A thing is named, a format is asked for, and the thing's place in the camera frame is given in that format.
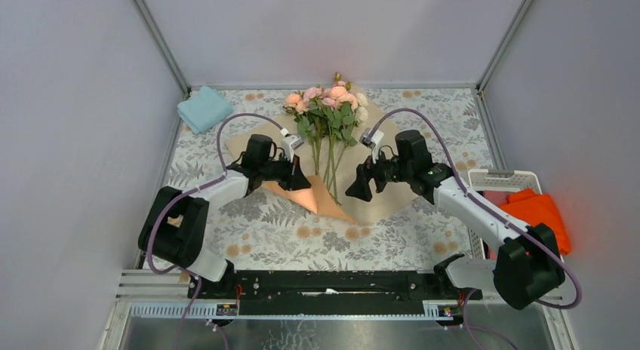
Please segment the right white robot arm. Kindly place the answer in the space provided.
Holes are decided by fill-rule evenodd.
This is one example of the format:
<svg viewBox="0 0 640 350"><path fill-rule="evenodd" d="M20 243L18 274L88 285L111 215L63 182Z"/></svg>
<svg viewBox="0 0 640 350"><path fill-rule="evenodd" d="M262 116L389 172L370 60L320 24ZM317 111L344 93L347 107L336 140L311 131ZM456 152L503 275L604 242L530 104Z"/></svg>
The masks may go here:
<svg viewBox="0 0 640 350"><path fill-rule="evenodd" d="M514 309L541 301L566 280L553 230L531 226L510 216L468 186L458 172L435 162L422 134L404 130L395 135L397 153L382 150L383 133L366 129L360 143L371 153L355 170L348 197L369 202L370 184L381 193L388 183L406 183L411 191L448 212L474 231L493 250L495 259L453 255L434 266L433 289L450 299L461 290L495 292Z"/></svg>

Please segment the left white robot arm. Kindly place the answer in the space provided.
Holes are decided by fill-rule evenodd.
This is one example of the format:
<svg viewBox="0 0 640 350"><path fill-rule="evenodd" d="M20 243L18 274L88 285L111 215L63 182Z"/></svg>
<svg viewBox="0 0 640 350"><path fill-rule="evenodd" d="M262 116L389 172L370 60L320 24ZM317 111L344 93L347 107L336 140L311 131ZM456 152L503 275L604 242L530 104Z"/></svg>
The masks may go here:
<svg viewBox="0 0 640 350"><path fill-rule="evenodd" d="M139 234L139 249L149 262L158 257L204 278L213 296L230 295L230 263L205 246L209 212L249 196L264 182L277 183L285 191L310 188L295 152L302 145L303 138L296 134L284 136L279 146L266 135L253 134L240 157L215 180L188 191L160 188Z"/></svg>

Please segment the peach wrapping paper sheet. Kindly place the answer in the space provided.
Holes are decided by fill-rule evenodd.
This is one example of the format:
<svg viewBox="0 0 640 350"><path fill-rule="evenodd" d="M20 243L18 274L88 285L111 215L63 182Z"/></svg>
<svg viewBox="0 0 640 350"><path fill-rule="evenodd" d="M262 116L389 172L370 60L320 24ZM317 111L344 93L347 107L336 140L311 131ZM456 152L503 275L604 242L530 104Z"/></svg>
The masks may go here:
<svg viewBox="0 0 640 350"><path fill-rule="evenodd" d="M357 140L365 128L373 127L376 122L384 116L384 112L374 101L368 99L362 90L354 90L357 92L357 94L354 95L360 98L366 98L365 103L367 103L365 106L367 114L364 116L367 121L362 122L361 126L355 127L352 131L354 139ZM279 115L276 116L274 120L288 129L290 133L298 134L298 125L297 122L295 122L293 114ZM239 129L237 131L238 133L235 134L235 136L225 142L226 148L234 157L245 150L252 134L269 136L274 142L278 143L279 146L283 138L279 129L269 122L261 124L243 134L239 133ZM381 140L381 145L389 145L395 150L394 136L399 133L399 131L400 129L398 129L391 119L384 121L377 131L377 134L381 132L384 135ZM389 183L383 192L376 194L373 180L370 181L373 195L371 201L366 202L345 196L345 191L355 180L355 169L357 165L361 164L370 155L370 149L358 144L357 146L349 146L342 152L343 142L336 143L334 146L333 159L334 163L337 164L337 169L335 175L332 169L330 169L330 173L328 174L330 178L326 179L325 171L327 165L330 163L330 158L328 157L328 138L325 137L322 140L317 172L315 170L315 159L312 156L312 149L317 148L313 148L312 145L309 144L310 140L307 138L304 138L304 141L305 144L301 148L295 149L295 153L300 156L301 170L306 175L308 181L311 182L311 188L289 192L273 182L264 183L262 185L263 188L298 203L307 210L320 216L329 216L347 222L365 225L374 224L391 216L394 212L408 206L417 198L408 184L401 183Z"/></svg>

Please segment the pile of fake flowers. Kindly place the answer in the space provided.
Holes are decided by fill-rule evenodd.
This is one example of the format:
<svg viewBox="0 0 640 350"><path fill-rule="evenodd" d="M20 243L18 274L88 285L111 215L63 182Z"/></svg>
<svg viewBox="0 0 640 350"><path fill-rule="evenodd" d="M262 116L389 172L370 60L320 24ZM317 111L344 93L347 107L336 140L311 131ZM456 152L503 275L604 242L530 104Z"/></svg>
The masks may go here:
<svg viewBox="0 0 640 350"><path fill-rule="evenodd" d="M356 144L354 131L368 120L368 99L352 89L337 72L329 87L312 86L289 94L283 109L294 117L297 132L312 150L313 171L335 202L339 201L337 170L349 147Z"/></svg>

